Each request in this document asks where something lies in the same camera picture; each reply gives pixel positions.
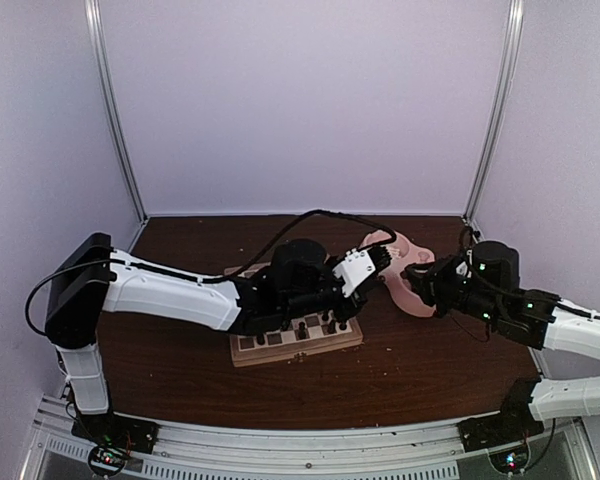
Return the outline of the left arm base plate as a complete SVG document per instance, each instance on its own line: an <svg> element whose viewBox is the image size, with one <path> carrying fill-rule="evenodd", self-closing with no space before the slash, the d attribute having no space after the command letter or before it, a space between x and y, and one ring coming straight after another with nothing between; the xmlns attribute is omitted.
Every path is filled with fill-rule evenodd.
<svg viewBox="0 0 600 480"><path fill-rule="evenodd" d="M157 440L159 425L115 413L83 415L78 413L71 433L78 438L124 451L151 454Z"/></svg>

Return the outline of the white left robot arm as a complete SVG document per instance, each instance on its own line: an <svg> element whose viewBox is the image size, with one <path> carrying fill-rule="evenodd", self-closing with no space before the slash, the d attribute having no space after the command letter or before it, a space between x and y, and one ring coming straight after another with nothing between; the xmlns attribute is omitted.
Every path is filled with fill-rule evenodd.
<svg viewBox="0 0 600 480"><path fill-rule="evenodd" d="M64 364L86 429L113 444L124 424L111 412L97 345L102 313L140 313L259 336L309 314L330 313L347 322L361 310L363 286L377 272L367 250L331 257L320 243L297 239L277 247L271 262L248 278L209 276L147 262L96 233L56 271L44 332Z"/></svg>

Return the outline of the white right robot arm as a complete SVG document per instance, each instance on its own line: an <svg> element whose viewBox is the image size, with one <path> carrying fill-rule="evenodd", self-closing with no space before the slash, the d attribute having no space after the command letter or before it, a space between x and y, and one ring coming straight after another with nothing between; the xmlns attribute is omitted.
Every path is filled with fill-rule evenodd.
<svg viewBox="0 0 600 480"><path fill-rule="evenodd" d="M482 241L455 255L414 263L401 273L439 315L458 311L491 333L537 351L571 352L600 361L600 313L558 294L520 286L519 253ZM499 440L515 440L531 424L560 417L600 416L600 376L521 381L493 419Z"/></svg>

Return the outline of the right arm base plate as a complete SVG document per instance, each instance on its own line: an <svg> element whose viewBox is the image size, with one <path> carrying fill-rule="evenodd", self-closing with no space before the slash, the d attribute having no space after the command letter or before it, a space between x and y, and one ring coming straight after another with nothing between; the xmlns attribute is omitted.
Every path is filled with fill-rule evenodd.
<svg viewBox="0 0 600 480"><path fill-rule="evenodd" d="M528 412L498 412L472 417L457 424L465 452L491 449L501 445L521 442L544 432L544 424Z"/></svg>

